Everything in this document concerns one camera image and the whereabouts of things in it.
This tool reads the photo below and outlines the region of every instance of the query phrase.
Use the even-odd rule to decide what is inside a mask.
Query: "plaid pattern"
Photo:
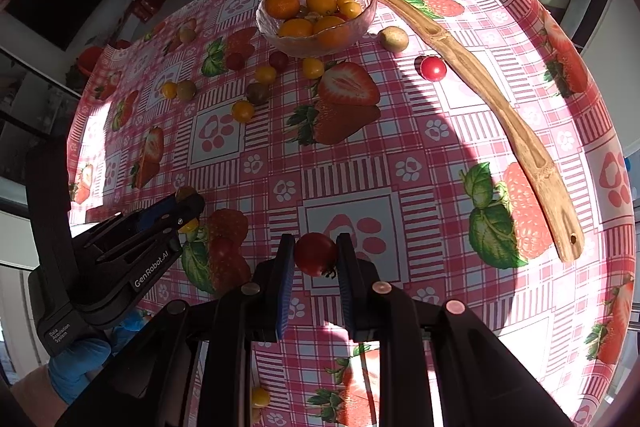
[[[207,201],[205,217],[216,208],[247,215],[251,230],[242,255],[252,268],[274,255],[282,233],[349,232],[356,251],[375,261],[381,277],[412,297],[468,303],[576,425],[584,425],[613,368],[588,362],[583,340],[604,317],[612,288],[635,265],[620,145],[595,83],[569,99],[542,83],[548,51],[537,0],[455,1],[465,12],[441,23],[488,68],[558,163],[586,234],[576,263],[563,266],[551,248],[526,267],[498,270],[473,251],[472,204],[459,172],[489,162],[497,182],[515,158],[494,115],[454,73],[436,84],[417,73],[415,57],[434,52],[382,4],[356,46],[325,57],[351,60],[369,71],[382,96],[381,118],[332,147],[301,148],[285,133],[293,108],[310,100],[296,60],[249,124],[225,120],[255,68],[268,60],[270,50],[259,36],[251,41],[256,52],[241,74],[200,73],[209,42],[254,24],[259,0],[195,0],[168,17],[148,42],[107,48],[68,139],[70,181],[85,164],[95,168],[91,196],[72,204],[70,221],[99,221],[118,210],[142,208],[190,184]],[[189,18],[196,19],[198,37],[165,55],[175,29]],[[377,44],[375,34],[387,25],[410,36],[401,54],[392,56]],[[95,88],[115,72],[115,93],[96,100]],[[159,94],[164,82],[185,79],[198,87],[192,102]],[[133,114],[113,132],[116,105],[133,90],[139,92]],[[144,188],[131,188],[130,169],[152,126],[164,132],[160,173]],[[180,261],[145,296],[143,308],[156,312],[176,298],[209,299],[191,285]],[[282,343],[255,346],[256,378],[272,396],[262,422],[320,425],[305,402],[319,387],[335,388],[325,368],[353,350],[340,327],[337,283],[296,270],[289,317]]]

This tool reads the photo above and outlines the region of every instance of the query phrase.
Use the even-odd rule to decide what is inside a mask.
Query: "metal screw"
[[[179,315],[183,311],[185,311],[186,308],[187,308],[187,303],[185,301],[176,300],[176,301],[171,301],[169,304],[167,304],[166,311],[170,315]]]
[[[460,301],[448,301],[445,308],[454,315],[460,315],[465,312],[465,305]]]
[[[240,288],[245,295],[256,295],[260,293],[260,285],[255,282],[246,282]]]
[[[392,286],[386,281],[374,282],[371,287],[375,293],[379,293],[380,295],[391,293],[392,290]]]

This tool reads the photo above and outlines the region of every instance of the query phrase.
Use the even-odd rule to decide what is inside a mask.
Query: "blue glove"
[[[49,380],[58,396],[71,405],[89,385],[86,373],[100,369],[112,351],[117,355],[144,325],[140,312],[133,310],[113,328],[109,343],[101,339],[83,339],[52,357]]]

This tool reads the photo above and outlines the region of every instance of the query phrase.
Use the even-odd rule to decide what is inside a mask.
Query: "transparent bowl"
[[[290,57],[322,57],[345,50],[353,46],[367,31],[376,15],[378,0],[356,0],[364,8],[355,19],[346,21],[334,28],[322,30],[310,37],[279,37],[278,28],[284,22],[274,19],[264,9],[264,0],[260,1],[255,20],[269,44]]]

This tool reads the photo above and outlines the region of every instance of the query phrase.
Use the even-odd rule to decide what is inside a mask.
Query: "wooden back scratcher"
[[[584,234],[560,172],[540,139],[511,107],[486,68],[446,29],[406,1],[380,1],[436,50],[462,81],[494,112],[540,202],[558,257],[566,263],[578,259],[584,246]]]

